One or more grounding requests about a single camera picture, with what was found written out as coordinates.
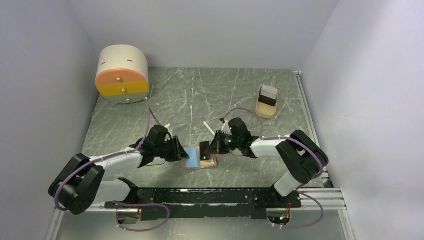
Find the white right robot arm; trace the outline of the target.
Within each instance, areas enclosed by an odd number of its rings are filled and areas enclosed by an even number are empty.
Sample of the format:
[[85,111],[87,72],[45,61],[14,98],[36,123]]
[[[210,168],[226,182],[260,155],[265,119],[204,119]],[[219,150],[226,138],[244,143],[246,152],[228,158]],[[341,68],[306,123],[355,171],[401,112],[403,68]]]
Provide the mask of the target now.
[[233,118],[228,130],[217,130],[210,145],[205,149],[209,155],[225,155],[238,150],[246,158],[280,157],[287,172],[276,181],[270,193],[270,202],[282,207],[289,194],[320,177],[329,163],[328,156],[302,130],[285,136],[255,136],[241,118]]

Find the black credit card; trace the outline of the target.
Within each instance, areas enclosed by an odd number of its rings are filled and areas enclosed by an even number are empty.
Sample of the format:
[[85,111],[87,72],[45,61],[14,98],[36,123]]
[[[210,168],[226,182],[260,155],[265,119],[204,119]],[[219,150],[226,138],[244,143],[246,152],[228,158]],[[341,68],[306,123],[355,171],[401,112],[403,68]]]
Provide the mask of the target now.
[[206,153],[206,149],[209,147],[209,141],[202,141],[199,143],[199,158],[201,161],[210,160],[210,155]]

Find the pink leather card holder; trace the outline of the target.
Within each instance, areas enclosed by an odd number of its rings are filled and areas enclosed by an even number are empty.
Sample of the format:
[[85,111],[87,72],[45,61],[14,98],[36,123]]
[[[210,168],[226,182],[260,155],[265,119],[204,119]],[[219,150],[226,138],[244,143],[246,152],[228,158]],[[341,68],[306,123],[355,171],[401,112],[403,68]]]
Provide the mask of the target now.
[[201,160],[199,147],[184,147],[188,158],[182,160],[182,167],[185,169],[198,170],[213,168],[218,165],[217,159],[214,155],[207,160]]

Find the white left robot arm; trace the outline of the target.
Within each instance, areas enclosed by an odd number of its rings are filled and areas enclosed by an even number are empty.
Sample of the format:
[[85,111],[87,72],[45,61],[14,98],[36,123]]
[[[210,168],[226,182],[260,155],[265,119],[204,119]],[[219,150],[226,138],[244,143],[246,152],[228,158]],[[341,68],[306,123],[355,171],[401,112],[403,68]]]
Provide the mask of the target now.
[[139,188],[124,177],[117,178],[117,174],[146,167],[156,158],[177,162],[188,157],[177,136],[162,125],[154,125],[147,135],[119,152],[97,157],[74,155],[52,182],[48,194],[57,209],[74,215],[107,202],[132,208],[140,204]]

